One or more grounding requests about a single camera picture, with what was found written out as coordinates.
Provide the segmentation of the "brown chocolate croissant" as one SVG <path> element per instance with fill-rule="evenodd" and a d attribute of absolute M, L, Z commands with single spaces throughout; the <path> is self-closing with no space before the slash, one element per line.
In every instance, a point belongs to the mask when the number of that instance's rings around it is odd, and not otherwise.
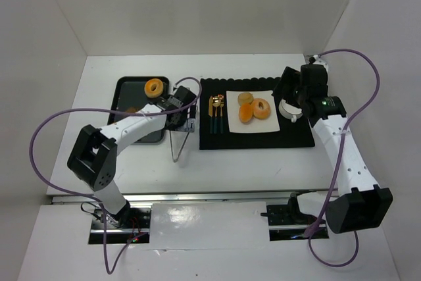
<path fill-rule="evenodd" d="M 128 109 L 125 110 L 126 113 L 136 113 L 138 111 L 139 109 L 135 107 L 129 107 Z"/>

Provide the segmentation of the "sugared orange donut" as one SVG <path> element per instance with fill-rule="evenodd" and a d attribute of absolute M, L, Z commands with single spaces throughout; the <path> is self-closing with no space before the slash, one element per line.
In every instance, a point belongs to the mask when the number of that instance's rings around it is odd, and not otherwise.
<path fill-rule="evenodd" d="M 271 114 L 271 108 L 267 100 L 256 98 L 251 103 L 253 116 L 259 120 L 266 120 Z"/>

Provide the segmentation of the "round sesame bun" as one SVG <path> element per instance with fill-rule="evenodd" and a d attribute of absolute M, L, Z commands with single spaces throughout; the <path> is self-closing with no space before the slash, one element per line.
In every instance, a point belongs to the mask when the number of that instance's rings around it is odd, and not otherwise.
<path fill-rule="evenodd" d="M 244 104 L 251 104 L 254 100 L 253 94 L 250 92 L 242 92 L 237 97 L 237 102 L 239 106 Z"/>

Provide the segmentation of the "white square plate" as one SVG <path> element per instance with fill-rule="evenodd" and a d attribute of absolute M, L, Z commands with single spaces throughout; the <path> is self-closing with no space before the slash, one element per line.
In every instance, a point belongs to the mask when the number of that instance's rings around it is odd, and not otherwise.
<path fill-rule="evenodd" d="M 280 131 L 280 125 L 277 117 L 278 110 L 270 90 L 251 92 L 254 98 L 261 98 L 268 102 L 271 110 L 270 116 L 264 120 L 252 118 L 245 124 L 239 119 L 240 105 L 237 101 L 237 97 L 240 93 L 240 91 L 226 92 L 225 108 L 227 111 L 226 118 L 228 120 L 228 129 L 230 132 L 238 134 L 256 134 Z"/>

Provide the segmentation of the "white cup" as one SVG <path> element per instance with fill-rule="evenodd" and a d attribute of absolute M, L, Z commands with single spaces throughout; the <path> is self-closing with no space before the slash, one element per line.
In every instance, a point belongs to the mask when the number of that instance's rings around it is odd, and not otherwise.
<path fill-rule="evenodd" d="M 292 123 L 296 123 L 303 115 L 300 108 L 294 107 L 287 103 L 284 99 L 280 101 L 278 106 L 279 113 Z"/>

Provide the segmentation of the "black placemat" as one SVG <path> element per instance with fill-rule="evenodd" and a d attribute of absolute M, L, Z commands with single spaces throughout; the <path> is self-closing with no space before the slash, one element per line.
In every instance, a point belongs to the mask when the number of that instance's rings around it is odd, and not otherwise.
<path fill-rule="evenodd" d="M 217 133 L 210 134 L 209 97 L 227 91 L 272 91 L 278 83 L 278 77 L 251 79 L 201 79 L 202 92 L 199 102 L 199 149 L 295 149 L 315 146 L 310 125 L 305 118 L 292 123 L 281 114 L 277 114 L 280 124 L 279 132 L 238 134 L 228 129 L 226 108 L 224 103 L 224 133 L 220 133 L 220 121 L 217 122 Z"/>

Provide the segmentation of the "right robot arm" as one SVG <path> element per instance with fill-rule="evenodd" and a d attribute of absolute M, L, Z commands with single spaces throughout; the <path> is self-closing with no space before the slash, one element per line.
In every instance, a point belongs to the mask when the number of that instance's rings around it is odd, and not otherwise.
<path fill-rule="evenodd" d="M 297 197 L 298 211 L 321 216 L 336 234 L 377 228 L 393 196 L 370 173 L 353 139 L 341 99 L 328 94 L 328 72 L 320 64 L 285 68 L 273 95 L 301 109 L 320 138 L 334 168 L 332 187 L 338 198 L 310 192 Z"/>

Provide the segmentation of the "metal tongs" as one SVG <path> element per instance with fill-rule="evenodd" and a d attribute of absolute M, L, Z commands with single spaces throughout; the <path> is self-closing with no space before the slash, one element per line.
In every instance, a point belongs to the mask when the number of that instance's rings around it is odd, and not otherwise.
<path fill-rule="evenodd" d="M 175 146 L 174 137 L 173 137 L 174 133 L 175 131 L 169 131 L 168 135 L 170 139 L 170 152 L 171 152 L 172 162 L 177 163 L 180 159 L 180 156 L 182 155 L 182 151 L 184 150 L 184 147 L 186 146 L 187 139 L 190 135 L 190 132 L 182 132 L 182 134 L 184 135 L 184 138 L 179 147 L 174 147 Z"/>

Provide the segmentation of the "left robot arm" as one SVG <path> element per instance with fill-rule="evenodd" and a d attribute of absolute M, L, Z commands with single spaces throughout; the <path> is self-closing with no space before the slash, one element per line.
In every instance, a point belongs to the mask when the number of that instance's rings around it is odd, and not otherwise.
<path fill-rule="evenodd" d="M 149 103 L 113 124 L 100 128 L 84 126 L 70 152 L 67 167 L 91 189 L 107 214 L 121 226 L 134 218 L 135 212 L 114 181 L 119 154 L 159 130 L 176 131 L 186 127 L 187 132 L 194 131 L 195 105 L 182 112 L 168 114 L 167 111 Z"/>

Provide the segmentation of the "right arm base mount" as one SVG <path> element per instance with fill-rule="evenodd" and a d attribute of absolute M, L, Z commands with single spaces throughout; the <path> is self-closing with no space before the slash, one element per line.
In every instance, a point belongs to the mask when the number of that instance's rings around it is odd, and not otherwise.
<path fill-rule="evenodd" d="M 268 222 L 271 242 L 286 240 L 305 240 L 304 232 L 316 217 L 305 215 L 299 210 L 297 197 L 302 192 L 290 193 L 286 202 L 269 204 L 261 213 Z"/>

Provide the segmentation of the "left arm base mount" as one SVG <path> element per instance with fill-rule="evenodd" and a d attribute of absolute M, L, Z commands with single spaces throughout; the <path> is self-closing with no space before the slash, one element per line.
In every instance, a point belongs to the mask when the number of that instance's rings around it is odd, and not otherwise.
<path fill-rule="evenodd" d="M 83 202 L 82 212 L 91 217 L 88 244 L 103 243 L 104 221 L 103 212 L 98 204 Z M 117 221 L 107 215 L 107 243 L 108 244 L 146 244 L 150 240 L 152 204 L 133 205 L 127 219 Z"/>

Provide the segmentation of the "black bread tray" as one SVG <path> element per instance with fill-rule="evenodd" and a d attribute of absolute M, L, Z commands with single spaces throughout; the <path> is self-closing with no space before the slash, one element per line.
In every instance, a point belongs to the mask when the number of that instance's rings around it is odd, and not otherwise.
<path fill-rule="evenodd" d="M 152 76 L 125 76 L 121 77 L 116 83 L 116 89 L 111 103 L 111 110 L 125 112 L 129 107 L 135 107 L 141 110 L 149 101 L 144 93 L 145 83 L 152 79 Z M 169 79 L 164 76 L 156 77 L 163 81 L 164 92 L 168 93 Z M 124 117 L 116 114 L 109 114 L 107 124 L 115 123 Z M 164 130 L 159 130 L 148 134 L 137 140 L 134 145 L 160 143 L 164 138 Z"/>

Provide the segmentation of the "orange cream sandwich bun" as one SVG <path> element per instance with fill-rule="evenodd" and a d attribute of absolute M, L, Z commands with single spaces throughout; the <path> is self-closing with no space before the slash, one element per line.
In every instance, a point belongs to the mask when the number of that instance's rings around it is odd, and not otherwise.
<path fill-rule="evenodd" d="M 244 103 L 240 106 L 238 117 L 243 124 L 247 124 L 253 118 L 253 107 L 250 103 Z"/>

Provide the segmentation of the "aluminium rail front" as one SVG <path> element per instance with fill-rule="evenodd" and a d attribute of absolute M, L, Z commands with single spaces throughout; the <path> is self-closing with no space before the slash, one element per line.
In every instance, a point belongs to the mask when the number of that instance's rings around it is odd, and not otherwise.
<path fill-rule="evenodd" d="M 291 191 L 261 192 L 210 192 L 210 193 L 166 193 L 166 194 L 130 194 L 124 198 L 130 203 L 187 203 L 211 201 L 272 201 L 288 200 Z"/>

